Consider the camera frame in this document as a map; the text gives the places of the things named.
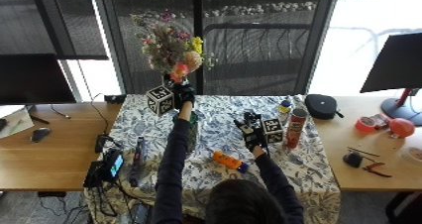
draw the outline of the person's arm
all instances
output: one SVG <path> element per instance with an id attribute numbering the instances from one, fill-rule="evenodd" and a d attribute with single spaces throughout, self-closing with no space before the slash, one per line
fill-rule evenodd
<path id="1" fill-rule="evenodd" d="M 182 169 L 192 111 L 193 102 L 186 101 L 169 135 L 168 147 L 158 167 L 157 196 L 152 213 L 152 223 L 154 224 L 182 223 Z"/>
<path id="2" fill-rule="evenodd" d="M 286 213 L 290 224 L 303 223 L 303 207 L 296 195 L 293 186 L 281 168 L 274 164 L 260 146 L 252 151 L 254 162 L 260 168 L 260 174 L 268 191 L 276 197 Z"/>

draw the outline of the computer monitor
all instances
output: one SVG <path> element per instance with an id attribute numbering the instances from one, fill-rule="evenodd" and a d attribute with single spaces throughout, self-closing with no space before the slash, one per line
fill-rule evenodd
<path id="1" fill-rule="evenodd" d="M 0 55 L 0 105 L 76 103 L 53 54 Z"/>
<path id="2" fill-rule="evenodd" d="M 422 33 L 389 36 L 361 93 L 405 88 L 399 99 L 389 98 L 381 104 L 390 118 L 405 118 L 422 126 L 422 108 L 414 108 L 409 95 L 422 88 Z"/>

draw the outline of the red ball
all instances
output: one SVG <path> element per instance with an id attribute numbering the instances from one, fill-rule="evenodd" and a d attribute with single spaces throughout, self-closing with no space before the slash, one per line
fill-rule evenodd
<path id="1" fill-rule="evenodd" d="M 403 118 L 394 118 L 390 121 L 390 130 L 398 137 L 409 137 L 414 133 L 414 124 L 407 119 Z"/>

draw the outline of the paper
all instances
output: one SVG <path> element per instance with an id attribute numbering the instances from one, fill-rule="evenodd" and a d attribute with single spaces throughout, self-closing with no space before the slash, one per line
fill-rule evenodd
<path id="1" fill-rule="evenodd" d="M 0 106 L 0 118 L 11 115 L 20 109 L 23 109 L 25 106 L 24 105 L 7 105 L 7 106 Z"/>
<path id="2" fill-rule="evenodd" d="M 8 121 L 8 125 L 0 132 L 0 138 L 5 138 L 35 126 L 25 108 L 3 118 Z"/>

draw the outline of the red tool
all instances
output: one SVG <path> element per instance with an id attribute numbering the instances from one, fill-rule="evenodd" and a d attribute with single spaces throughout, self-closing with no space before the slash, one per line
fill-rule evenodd
<path id="1" fill-rule="evenodd" d="M 373 168 L 383 166 L 385 163 L 374 163 L 370 166 L 363 167 L 362 169 L 366 170 L 367 172 L 373 172 L 374 174 L 378 174 L 379 176 L 385 176 L 385 177 L 391 177 L 391 175 L 383 174 L 375 170 L 373 170 Z"/>

